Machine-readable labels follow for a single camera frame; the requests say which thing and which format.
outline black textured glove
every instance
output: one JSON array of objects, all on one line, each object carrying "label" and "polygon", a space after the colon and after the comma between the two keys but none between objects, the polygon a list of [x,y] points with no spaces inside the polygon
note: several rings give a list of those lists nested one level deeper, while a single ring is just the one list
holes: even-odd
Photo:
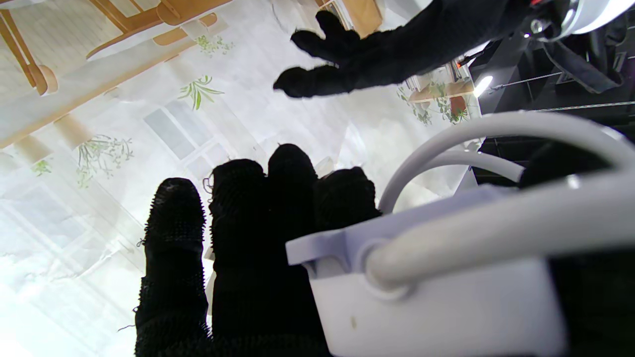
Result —
[{"label": "black textured glove", "polygon": [[316,19],[326,37],[321,39],[301,30],[291,40],[311,56],[335,65],[309,71],[287,69],[274,83],[274,89],[299,98],[401,83],[513,32],[531,13],[530,2],[433,0],[406,25],[364,39],[345,30],[332,13],[320,11]]},{"label": "black textured glove", "polygon": [[205,323],[204,218],[191,182],[157,190],[146,235],[146,276],[135,316],[137,356],[330,356],[307,272],[284,244],[380,215],[360,168],[319,179],[309,157],[282,145],[269,174],[251,160],[216,167],[210,211],[215,253],[213,337]]}]

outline gloved hand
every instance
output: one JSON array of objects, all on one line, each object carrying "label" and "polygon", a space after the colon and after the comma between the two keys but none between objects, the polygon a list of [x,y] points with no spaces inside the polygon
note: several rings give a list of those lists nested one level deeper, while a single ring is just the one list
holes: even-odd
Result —
[{"label": "gloved hand", "polygon": [[360,168],[319,179],[308,156],[282,145],[269,174],[254,161],[213,171],[215,253],[212,325],[205,322],[204,218],[191,182],[157,190],[146,235],[137,356],[330,356],[307,272],[287,265],[284,244],[380,215]]},{"label": "gloved hand", "polygon": [[316,15],[325,38],[300,30],[291,40],[334,65],[280,74],[275,90],[313,97],[402,83],[441,67],[466,51],[513,32],[533,11],[531,0],[433,0],[406,25],[364,39],[328,11]]}]

